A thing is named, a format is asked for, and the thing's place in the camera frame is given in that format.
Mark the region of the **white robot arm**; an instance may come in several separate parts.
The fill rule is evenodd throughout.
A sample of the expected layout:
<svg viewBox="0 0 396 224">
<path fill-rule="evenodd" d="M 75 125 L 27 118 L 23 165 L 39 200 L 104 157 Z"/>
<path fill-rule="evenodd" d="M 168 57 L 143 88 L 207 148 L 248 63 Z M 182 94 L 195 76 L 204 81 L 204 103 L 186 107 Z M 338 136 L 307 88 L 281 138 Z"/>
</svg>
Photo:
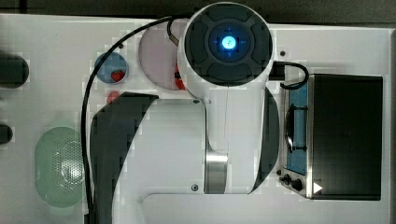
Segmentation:
<svg viewBox="0 0 396 224">
<path fill-rule="evenodd" d="M 177 53 L 189 100 L 124 92 L 94 115 L 87 224 L 144 224 L 143 201 L 155 194 L 258 187 L 275 62 L 267 22 L 241 4 L 206 6 L 189 19 Z"/>
</svg>

